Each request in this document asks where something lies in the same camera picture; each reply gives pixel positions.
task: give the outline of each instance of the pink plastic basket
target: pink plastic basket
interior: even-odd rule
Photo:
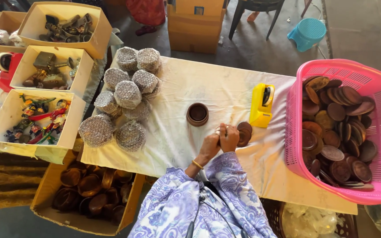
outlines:
[[[367,129],[367,139],[376,143],[379,149],[378,155],[370,165],[374,185],[372,192],[332,187],[317,180],[304,165],[301,145],[301,85],[302,81],[315,75],[327,76],[331,80],[340,79],[343,82],[342,85],[351,86],[362,96],[370,96],[376,102],[376,108],[370,114],[373,123]],[[288,92],[286,101],[285,160],[288,169],[292,172],[350,202],[364,205],[381,204],[381,72],[344,59],[314,60],[301,65],[296,75],[296,82]]]

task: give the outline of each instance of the woman's right hand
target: woman's right hand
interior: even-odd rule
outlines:
[[[220,124],[220,146],[223,153],[234,152],[239,142],[239,131],[236,127]]]

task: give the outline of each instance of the woman's left hand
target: woman's left hand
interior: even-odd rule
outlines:
[[[216,134],[206,136],[195,161],[199,160],[202,166],[206,165],[220,151],[219,139],[220,137]]]

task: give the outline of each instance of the blue plastic stool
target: blue plastic stool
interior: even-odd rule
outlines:
[[[325,25],[315,18],[305,18],[288,34],[288,39],[296,43],[296,49],[304,52],[320,41],[325,36]]]

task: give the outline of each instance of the wicker basket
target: wicker basket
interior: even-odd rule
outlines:
[[[267,198],[260,198],[260,200],[274,234],[278,238],[286,238],[282,226],[282,214],[285,203]],[[343,226],[337,225],[335,233],[340,235],[341,238],[358,238],[358,231],[353,222],[352,215],[338,214],[338,217],[343,220]]]

